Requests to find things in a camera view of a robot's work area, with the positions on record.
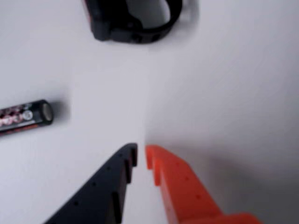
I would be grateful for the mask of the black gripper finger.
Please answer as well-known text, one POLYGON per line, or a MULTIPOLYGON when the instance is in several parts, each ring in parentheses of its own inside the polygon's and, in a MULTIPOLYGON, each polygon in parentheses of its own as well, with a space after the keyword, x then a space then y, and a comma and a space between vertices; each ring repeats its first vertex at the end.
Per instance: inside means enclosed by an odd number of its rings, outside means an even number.
POLYGON ((137 153, 136 143, 121 147, 46 223, 120 224, 137 153))

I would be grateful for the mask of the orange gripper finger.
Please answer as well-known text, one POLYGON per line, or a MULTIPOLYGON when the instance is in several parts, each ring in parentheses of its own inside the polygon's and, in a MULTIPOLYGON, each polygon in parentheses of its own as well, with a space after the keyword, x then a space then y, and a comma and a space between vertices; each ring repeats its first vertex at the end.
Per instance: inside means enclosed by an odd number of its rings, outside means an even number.
POLYGON ((147 145, 145 151, 170 224, 260 223, 249 213, 224 214, 182 158, 158 145, 147 145))

